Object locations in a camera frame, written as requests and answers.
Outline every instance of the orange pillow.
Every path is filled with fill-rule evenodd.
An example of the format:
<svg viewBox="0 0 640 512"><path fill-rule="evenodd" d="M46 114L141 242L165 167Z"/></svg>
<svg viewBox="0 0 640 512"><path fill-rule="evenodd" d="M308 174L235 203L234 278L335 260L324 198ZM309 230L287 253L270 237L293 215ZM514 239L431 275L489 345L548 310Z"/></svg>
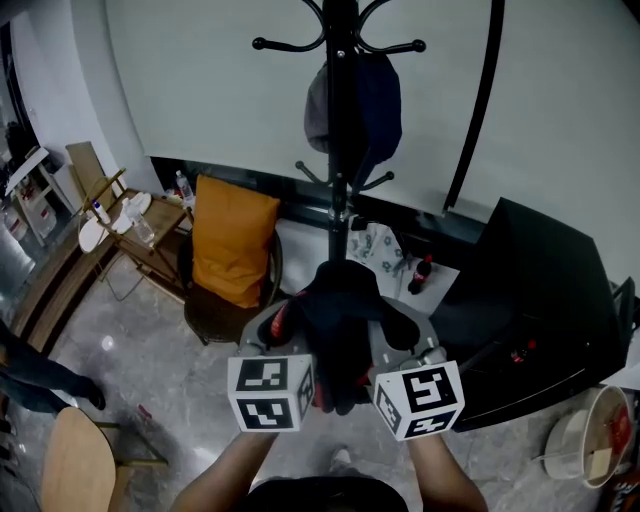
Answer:
<svg viewBox="0 0 640 512"><path fill-rule="evenodd" d="M279 199L198 176L193 280L243 308L259 305Z"/></svg>

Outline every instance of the coat rack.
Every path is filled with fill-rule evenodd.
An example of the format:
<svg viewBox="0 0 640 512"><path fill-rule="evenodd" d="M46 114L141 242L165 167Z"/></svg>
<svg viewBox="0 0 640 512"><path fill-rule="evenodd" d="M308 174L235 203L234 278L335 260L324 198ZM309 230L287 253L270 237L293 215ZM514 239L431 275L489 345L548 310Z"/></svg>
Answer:
<svg viewBox="0 0 640 512"><path fill-rule="evenodd" d="M303 162L297 162L301 170L312 182L332 187L331 208L329 209L329 259L343 260L347 252L349 194L345 169L358 166L359 155L356 151L363 141L354 140L354 126L361 122L353 115L356 98L356 48L370 53L406 53L424 52L426 44L416 39L408 44L399 44L387 48L375 48L367 44L360 35L365 22L373 12L390 0L375 0L362 13L359 13L357 0L324 0L322 9L313 0L302 0L320 20L320 36L306 46L294 46L287 43L268 41L262 37L253 40L256 50L277 50L302 53L318 48L322 43L327 46L327 67L329 79L329 180L322 181L313 174ZM382 183L392 180L392 172L368 183L360 190L371 190Z"/></svg>

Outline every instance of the person's leg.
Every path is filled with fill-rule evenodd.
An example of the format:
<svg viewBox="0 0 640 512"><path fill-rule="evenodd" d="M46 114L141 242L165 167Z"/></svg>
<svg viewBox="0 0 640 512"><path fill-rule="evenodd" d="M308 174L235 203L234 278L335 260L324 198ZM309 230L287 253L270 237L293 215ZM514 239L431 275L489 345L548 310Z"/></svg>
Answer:
<svg viewBox="0 0 640 512"><path fill-rule="evenodd" d="M1 370L13 380L46 389L58 389L72 396L87 398L99 409L104 408L104 396L95 383L75 374L61 364L43 356L20 341L5 326L1 340L7 351L7 366Z"/></svg>
<svg viewBox="0 0 640 512"><path fill-rule="evenodd" d="M48 389L13 380L1 372L0 391L30 411L58 414L65 407L69 407L69 404Z"/></svg>

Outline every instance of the water bottle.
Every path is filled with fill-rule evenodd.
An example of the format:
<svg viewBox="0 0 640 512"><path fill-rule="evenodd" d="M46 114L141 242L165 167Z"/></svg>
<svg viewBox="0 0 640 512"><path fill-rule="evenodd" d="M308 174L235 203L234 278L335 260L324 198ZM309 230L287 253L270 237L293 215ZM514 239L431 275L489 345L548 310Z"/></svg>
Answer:
<svg viewBox="0 0 640 512"><path fill-rule="evenodd" d="M151 229L149 223L142 216L140 210L129 202L129 198L125 197L122 200L122 211L133 224L133 230L136 232L136 235L138 235L138 238L142 243L149 245L155 236L153 229Z"/></svg>
<svg viewBox="0 0 640 512"><path fill-rule="evenodd" d="M184 176L180 171L176 172L176 183L178 184L178 188L182 193L182 201L185 205L190 206L193 204L193 191L191 190L191 185L189 185L189 180L186 176Z"/></svg>
<svg viewBox="0 0 640 512"><path fill-rule="evenodd" d="M4 206L2 207L2 217L4 221L4 225L11 233L11 236L16 240L20 241L24 238L29 231L26 223L20 218L18 212L16 212L13 206Z"/></svg>
<svg viewBox="0 0 640 512"><path fill-rule="evenodd" d="M44 197L34 203L41 193L42 190L30 176L25 177L18 187L18 194L22 196L27 208L31 211L31 219L35 229L42 238L47 238L56 227L56 213Z"/></svg>

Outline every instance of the chair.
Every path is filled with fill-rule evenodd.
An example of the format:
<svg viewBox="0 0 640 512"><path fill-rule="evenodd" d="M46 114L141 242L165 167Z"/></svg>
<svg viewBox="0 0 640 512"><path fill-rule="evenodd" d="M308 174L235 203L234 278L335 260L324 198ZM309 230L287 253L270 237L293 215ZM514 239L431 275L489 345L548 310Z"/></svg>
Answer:
<svg viewBox="0 0 640 512"><path fill-rule="evenodd" d="M116 423L94 423L80 409L67 407L56 418L42 475L43 512L117 512L133 468L167 467L168 463L139 434L154 459L115 459L100 429Z"/></svg>
<svg viewBox="0 0 640 512"><path fill-rule="evenodd" d="M260 305L241 308L227 302L193 281L193 238L190 233L178 252L178 271L185 290L184 318L204 345L209 343L239 343L244 326L276 300L285 298L280 291L282 280L282 245L273 231L269 246L269 263Z"/></svg>

